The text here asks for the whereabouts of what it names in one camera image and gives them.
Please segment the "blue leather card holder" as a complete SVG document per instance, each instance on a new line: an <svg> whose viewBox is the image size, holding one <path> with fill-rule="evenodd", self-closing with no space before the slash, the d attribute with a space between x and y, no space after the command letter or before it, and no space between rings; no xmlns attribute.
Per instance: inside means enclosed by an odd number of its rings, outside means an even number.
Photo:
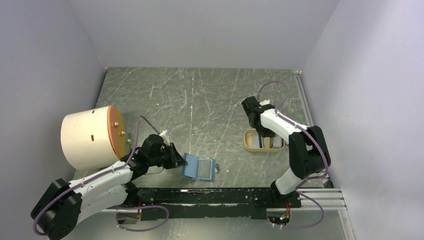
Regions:
<svg viewBox="0 0 424 240"><path fill-rule="evenodd" d="M220 166L212 158L201 158L188 153L183 156L187 162L181 169L183 177L201 182L214 182L215 174L220 171Z"/></svg>

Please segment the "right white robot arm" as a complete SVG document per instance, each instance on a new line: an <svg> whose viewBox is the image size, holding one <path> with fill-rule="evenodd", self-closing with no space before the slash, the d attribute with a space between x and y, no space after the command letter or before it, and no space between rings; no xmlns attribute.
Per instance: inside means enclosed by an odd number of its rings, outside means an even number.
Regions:
<svg viewBox="0 0 424 240"><path fill-rule="evenodd" d="M289 200L289 194L296 191L310 179L328 175L331 157L322 129L317 126L300 124L278 111L272 104L260 104L250 96L241 102L249 125L261 137L281 137L288 143L289 169L271 187L270 202L282 207Z"/></svg>

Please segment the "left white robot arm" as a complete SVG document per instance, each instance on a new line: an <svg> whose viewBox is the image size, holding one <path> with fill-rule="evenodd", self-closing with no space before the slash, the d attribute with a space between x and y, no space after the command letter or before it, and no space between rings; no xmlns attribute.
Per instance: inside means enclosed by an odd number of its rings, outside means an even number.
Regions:
<svg viewBox="0 0 424 240"><path fill-rule="evenodd" d="M175 145L158 134L149 135L141 147L113 165L87 177L69 182L53 181L30 213L33 230L39 236L60 240L80 222L112 207L142 206L133 180L150 167L166 170L187 165Z"/></svg>

